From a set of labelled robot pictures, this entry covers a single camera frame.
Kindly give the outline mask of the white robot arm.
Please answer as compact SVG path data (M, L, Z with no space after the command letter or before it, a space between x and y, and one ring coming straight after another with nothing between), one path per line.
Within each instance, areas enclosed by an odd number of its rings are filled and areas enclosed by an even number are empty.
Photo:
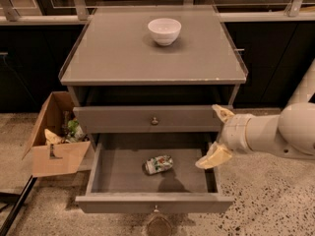
M238 152L268 152L289 159L315 158L315 61L311 63L283 111L277 115L235 114L220 105L213 109L222 121L219 139L196 166L217 167Z

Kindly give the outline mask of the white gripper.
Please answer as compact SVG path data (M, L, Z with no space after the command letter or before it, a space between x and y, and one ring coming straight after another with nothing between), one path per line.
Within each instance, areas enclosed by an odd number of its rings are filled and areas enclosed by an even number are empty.
M211 169L229 161L232 158L231 151L251 152L246 138L246 130L253 115L234 115L229 109L217 104L214 104L212 108L220 120L225 123L220 134L222 144L218 144L217 142L211 144L207 154L195 163L200 169Z

